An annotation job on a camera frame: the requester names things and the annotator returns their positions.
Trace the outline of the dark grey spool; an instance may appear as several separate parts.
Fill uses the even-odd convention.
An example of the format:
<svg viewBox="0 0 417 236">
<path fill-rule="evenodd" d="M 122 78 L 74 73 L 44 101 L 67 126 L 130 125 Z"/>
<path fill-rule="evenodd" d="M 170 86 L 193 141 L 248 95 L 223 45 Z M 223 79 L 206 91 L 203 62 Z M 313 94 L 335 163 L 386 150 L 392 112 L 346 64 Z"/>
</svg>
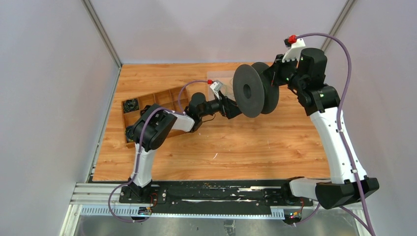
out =
<svg viewBox="0 0 417 236">
<path fill-rule="evenodd" d="M 270 114 L 279 100 L 279 88 L 263 75 L 264 62 L 240 65 L 233 75 L 233 94 L 240 111 L 249 118 Z"/>
</svg>

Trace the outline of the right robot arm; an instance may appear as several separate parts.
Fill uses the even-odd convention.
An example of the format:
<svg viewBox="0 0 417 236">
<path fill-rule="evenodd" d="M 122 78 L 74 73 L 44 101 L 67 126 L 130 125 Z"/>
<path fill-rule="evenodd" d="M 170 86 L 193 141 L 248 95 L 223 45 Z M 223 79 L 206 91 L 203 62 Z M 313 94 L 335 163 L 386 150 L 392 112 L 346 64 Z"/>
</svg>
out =
<svg viewBox="0 0 417 236">
<path fill-rule="evenodd" d="M 346 131 L 337 90 L 325 83 L 325 53 L 306 48 L 298 59 L 278 54 L 261 73 L 273 86 L 286 85 L 310 117 L 327 156 L 330 179 L 295 177 L 281 191 L 281 199 L 294 205 L 301 197 L 318 201 L 325 209 L 358 203 L 379 190 L 377 178 L 369 177 L 357 158 Z"/>
</svg>

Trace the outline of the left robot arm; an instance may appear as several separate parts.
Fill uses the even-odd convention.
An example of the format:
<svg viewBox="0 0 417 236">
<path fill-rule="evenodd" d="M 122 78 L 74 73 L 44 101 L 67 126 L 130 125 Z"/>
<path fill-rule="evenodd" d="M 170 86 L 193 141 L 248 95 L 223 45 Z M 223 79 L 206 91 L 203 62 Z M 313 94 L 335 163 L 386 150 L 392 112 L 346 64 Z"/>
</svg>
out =
<svg viewBox="0 0 417 236">
<path fill-rule="evenodd" d="M 126 137 L 135 145 L 134 167 L 127 185 L 133 186 L 132 197 L 139 203 L 150 199 L 152 165 L 156 151 L 162 146 L 172 130 L 186 133 L 197 131 L 203 124 L 203 117 L 219 113 L 227 119 L 242 114 L 237 103 L 223 94 L 207 101 L 203 93 L 195 93 L 180 113 L 158 104 L 143 109 L 140 118 L 126 132 Z"/>
</svg>

